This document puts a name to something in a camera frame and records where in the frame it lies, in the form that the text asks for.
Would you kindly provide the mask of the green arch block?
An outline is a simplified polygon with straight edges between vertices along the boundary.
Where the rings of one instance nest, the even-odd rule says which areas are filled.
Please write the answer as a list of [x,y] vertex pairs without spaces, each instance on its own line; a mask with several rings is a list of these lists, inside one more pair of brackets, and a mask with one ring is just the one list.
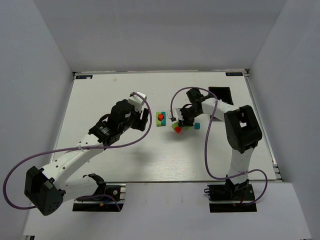
[[161,127],[162,126],[162,121],[164,119],[164,115],[161,112],[156,113],[156,126]]

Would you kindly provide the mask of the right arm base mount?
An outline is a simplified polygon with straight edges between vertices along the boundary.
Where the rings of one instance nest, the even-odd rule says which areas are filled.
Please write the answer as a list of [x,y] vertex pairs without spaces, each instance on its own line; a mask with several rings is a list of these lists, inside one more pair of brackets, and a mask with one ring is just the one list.
[[205,188],[210,213],[254,213],[257,212],[255,193],[251,184],[246,189],[232,192],[226,184],[211,184]]

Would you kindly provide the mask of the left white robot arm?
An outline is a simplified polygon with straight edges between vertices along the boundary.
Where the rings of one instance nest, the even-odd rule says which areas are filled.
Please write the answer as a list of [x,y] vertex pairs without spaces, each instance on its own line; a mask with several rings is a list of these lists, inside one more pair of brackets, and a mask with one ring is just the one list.
[[27,171],[24,194],[42,215],[54,213],[68,200],[114,200],[106,193],[106,182],[101,176],[89,173],[76,180],[70,180],[70,176],[113,146],[128,129],[143,132],[150,114],[149,107],[143,108],[146,103],[145,94],[131,93],[128,99],[118,101],[110,113],[102,116],[74,150],[66,150],[51,163],[41,168],[33,166]]

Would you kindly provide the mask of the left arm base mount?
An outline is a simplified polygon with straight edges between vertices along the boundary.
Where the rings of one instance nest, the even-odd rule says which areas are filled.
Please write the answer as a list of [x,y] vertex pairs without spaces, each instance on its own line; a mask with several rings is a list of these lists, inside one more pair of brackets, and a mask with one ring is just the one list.
[[73,212],[117,213],[124,206],[126,184],[107,184],[98,196],[84,200],[74,200]]

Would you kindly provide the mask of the teal arch block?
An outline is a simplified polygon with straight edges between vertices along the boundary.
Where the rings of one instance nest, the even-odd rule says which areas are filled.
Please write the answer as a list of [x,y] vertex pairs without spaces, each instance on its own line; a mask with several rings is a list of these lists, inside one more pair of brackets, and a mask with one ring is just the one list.
[[162,111],[161,114],[163,115],[161,126],[166,126],[166,112]]

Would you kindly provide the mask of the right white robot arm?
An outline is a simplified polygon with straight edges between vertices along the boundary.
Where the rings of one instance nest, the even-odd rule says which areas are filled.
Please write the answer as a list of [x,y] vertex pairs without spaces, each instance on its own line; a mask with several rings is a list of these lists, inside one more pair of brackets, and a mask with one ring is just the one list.
[[186,87],[189,103],[181,108],[171,109],[172,119],[181,128],[195,125],[195,118],[206,114],[211,120],[224,122],[227,141],[232,149],[227,175],[218,180],[224,184],[208,187],[212,201],[244,201],[250,191],[249,165],[252,154],[263,134],[254,110],[249,105],[236,107],[226,103],[211,91],[201,94],[201,87]]

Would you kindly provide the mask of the green rectangular block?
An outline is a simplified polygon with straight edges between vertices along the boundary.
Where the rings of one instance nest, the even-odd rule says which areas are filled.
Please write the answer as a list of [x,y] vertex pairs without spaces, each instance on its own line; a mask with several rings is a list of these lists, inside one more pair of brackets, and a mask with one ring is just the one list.
[[178,123],[178,122],[174,122],[174,123],[171,125],[171,127],[172,127],[173,130],[175,130],[175,128],[178,127],[178,126],[179,126],[179,123]]

